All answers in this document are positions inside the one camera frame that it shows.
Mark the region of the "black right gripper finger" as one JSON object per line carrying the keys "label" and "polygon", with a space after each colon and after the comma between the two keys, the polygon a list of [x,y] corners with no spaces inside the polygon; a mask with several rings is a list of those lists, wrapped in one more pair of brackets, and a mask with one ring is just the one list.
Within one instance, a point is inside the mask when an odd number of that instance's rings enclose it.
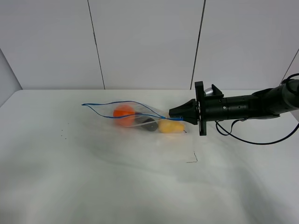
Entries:
{"label": "black right gripper finger", "polygon": [[196,113],[196,100],[188,102],[169,110],[169,115],[194,115]]}

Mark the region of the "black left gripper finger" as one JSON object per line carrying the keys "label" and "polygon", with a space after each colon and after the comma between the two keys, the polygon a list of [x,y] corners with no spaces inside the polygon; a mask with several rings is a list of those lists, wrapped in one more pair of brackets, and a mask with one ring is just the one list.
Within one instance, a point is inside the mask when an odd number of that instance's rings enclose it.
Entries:
{"label": "black left gripper finger", "polygon": [[193,125],[198,124],[198,116],[196,112],[170,112],[170,118],[180,119]]}

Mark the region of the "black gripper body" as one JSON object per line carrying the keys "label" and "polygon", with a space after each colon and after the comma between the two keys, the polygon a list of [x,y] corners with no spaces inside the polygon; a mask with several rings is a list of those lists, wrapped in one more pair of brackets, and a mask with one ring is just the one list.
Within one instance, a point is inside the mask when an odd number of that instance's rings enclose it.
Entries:
{"label": "black gripper body", "polygon": [[206,136],[206,123],[228,118],[227,100],[222,97],[206,97],[203,81],[195,82],[199,115],[199,135]]}

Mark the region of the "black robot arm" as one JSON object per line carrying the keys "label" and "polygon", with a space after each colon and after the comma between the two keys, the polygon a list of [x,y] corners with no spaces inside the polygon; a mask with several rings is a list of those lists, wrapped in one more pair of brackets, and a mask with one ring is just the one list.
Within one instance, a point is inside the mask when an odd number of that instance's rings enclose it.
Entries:
{"label": "black robot arm", "polygon": [[199,125],[199,134],[206,135],[206,124],[235,119],[272,119],[299,108],[299,81],[285,79],[276,88],[250,95],[225,97],[214,84],[205,90],[202,81],[195,83],[196,97],[169,110],[169,117]]}

